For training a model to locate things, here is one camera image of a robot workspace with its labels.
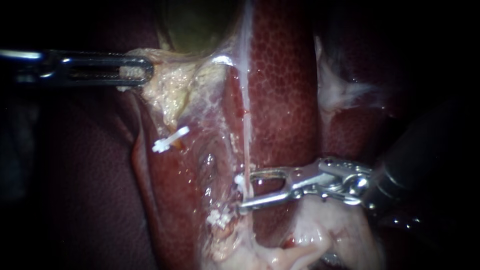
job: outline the white surgical clip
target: white surgical clip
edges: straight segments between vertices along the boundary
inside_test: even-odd
[[[153,152],[162,153],[170,149],[170,144],[173,143],[175,140],[179,139],[180,137],[184,136],[190,131],[188,126],[184,126],[177,130],[175,133],[170,135],[167,138],[158,139],[155,141],[155,145],[151,148]]]

